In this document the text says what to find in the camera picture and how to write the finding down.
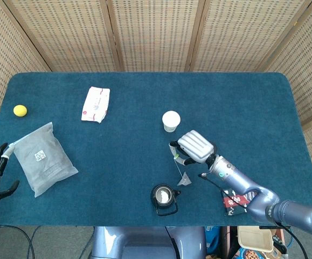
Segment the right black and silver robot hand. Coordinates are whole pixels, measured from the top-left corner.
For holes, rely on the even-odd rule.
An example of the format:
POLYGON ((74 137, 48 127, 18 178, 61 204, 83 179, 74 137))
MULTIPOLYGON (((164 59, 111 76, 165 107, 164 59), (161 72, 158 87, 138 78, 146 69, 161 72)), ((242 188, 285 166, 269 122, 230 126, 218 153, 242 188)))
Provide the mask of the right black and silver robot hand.
POLYGON ((175 161, 183 166, 206 163, 210 167, 217 155, 216 145, 195 130, 187 132, 177 141, 171 141, 169 148, 175 161))

